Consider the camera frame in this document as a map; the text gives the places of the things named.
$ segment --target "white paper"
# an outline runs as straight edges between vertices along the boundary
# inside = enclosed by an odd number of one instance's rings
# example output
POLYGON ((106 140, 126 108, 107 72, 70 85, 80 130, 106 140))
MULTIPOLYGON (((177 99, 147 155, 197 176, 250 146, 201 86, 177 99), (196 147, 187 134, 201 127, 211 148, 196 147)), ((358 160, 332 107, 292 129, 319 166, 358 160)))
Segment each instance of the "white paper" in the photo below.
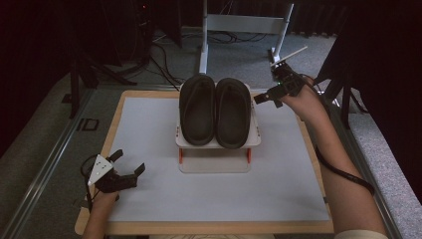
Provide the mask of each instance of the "white paper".
POLYGON ((328 220, 296 116, 288 107, 255 106, 262 142, 246 173, 183 173, 175 125, 178 99, 126 98, 110 153, 114 167, 146 170, 120 193, 110 221, 328 220))

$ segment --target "black slipper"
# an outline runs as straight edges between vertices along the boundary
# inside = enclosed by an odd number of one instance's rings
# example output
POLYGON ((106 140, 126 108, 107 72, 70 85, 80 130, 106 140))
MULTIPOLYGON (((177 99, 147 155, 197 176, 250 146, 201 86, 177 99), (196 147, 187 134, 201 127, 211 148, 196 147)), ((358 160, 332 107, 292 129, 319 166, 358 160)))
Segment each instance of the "black slipper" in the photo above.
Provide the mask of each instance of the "black slipper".
POLYGON ((216 87, 215 137, 226 148, 239 148, 248 139, 251 95, 241 81, 226 78, 216 87))
POLYGON ((214 137, 215 84, 205 75, 188 79, 180 90, 180 127, 187 142, 205 145, 214 137))

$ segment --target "forearm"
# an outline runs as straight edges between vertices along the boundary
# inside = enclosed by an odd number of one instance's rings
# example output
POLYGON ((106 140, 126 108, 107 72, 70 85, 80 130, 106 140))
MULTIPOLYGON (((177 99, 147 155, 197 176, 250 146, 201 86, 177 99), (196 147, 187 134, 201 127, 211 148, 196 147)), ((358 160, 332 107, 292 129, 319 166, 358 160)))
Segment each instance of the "forearm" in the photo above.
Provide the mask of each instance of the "forearm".
POLYGON ((106 234, 108 218, 115 204, 117 193, 99 193, 91 210, 90 219, 84 231, 84 239, 102 239, 106 234))
MULTIPOLYGON (((347 155, 329 119, 314 125, 316 144, 332 166, 354 176, 361 175, 347 155)), ((336 233, 363 229, 385 234, 378 208, 370 192, 321 166, 322 181, 336 233)))

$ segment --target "human arm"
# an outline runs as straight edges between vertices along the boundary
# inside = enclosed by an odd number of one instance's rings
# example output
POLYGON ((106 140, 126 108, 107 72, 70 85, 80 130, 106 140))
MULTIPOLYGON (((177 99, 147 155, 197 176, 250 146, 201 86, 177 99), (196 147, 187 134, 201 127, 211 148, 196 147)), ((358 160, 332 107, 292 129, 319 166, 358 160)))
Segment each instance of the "human arm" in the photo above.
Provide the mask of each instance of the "human arm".
MULTIPOLYGON (((281 101, 313 129, 316 145, 332 166, 361 178, 348 157, 317 94, 304 86, 296 97, 285 96, 281 101)), ((321 167, 322 182, 332 215, 334 232, 370 230, 385 235, 382 218, 370 192, 326 167, 321 167)))
POLYGON ((114 207, 118 192, 99 192, 94 199, 93 209, 85 228, 84 239, 103 239, 106 234, 106 224, 114 207))

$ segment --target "black cable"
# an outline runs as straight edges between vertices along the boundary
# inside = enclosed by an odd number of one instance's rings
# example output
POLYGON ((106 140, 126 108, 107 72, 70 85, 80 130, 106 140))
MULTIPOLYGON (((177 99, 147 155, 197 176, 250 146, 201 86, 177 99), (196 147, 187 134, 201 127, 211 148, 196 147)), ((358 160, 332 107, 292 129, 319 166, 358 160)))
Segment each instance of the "black cable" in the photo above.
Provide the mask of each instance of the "black cable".
POLYGON ((162 69, 173 81, 175 81, 178 84, 182 84, 179 81, 180 78, 175 78, 173 75, 170 74, 170 71, 168 70, 167 53, 165 52, 165 49, 163 47, 159 46, 158 44, 155 44, 155 43, 153 43, 152 46, 159 48, 162 51, 162 53, 164 54, 164 68, 161 68, 158 65, 157 65, 157 67, 162 69))
POLYGON ((177 92, 179 92, 179 89, 176 87, 176 85, 174 85, 174 83, 171 82, 170 79, 167 78, 167 76, 165 76, 165 73, 163 72, 163 70, 161 69, 161 67, 158 65, 158 63, 152 57, 150 57, 150 59, 158 67, 158 69, 162 73, 161 76, 163 76, 165 78, 165 80, 167 80, 167 82, 170 83, 174 87, 174 89, 176 89, 177 92))
POLYGON ((88 186, 88 181, 90 180, 90 172, 93 170, 94 164, 91 165, 90 167, 88 167, 88 171, 87 172, 84 172, 84 166, 85 166, 85 164, 87 164, 87 162, 89 160, 92 160, 93 158, 97 158, 97 154, 88 157, 82 163, 81 168, 80 168, 81 175, 84 177, 84 185, 85 185, 85 190, 87 192, 88 209, 90 210, 90 212, 93 209, 93 197, 91 196, 90 187, 88 186))
POLYGON ((348 172, 342 171, 342 170, 340 170, 340 169, 332 166, 331 164, 329 164, 325 160, 325 158, 323 158, 323 156, 320 153, 320 151, 319 151, 318 148, 316 148, 316 157, 317 157, 318 161, 324 167, 326 167, 328 170, 330 170, 331 172, 333 172, 333 173, 335 173, 335 174, 337 174, 337 175, 339 175, 339 176, 341 176, 341 177, 343 177, 343 178, 345 178, 345 179, 347 179, 349 181, 352 181, 352 182, 354 182, 356 184, 359 184, 359 185, 365 187, 366 189, 368 189, 368 191, 370 192, 371 195, 374 195, 375 194, 375 189, 373 188, 373 186, 369 182, 367 182, 367 181, 365 181, 365 180, 363 180, 363 179, 361 179, 359 177, 356 177, 356 176, 354 176, 354 175, 352 175, 352 174, 350 174, 348 172))

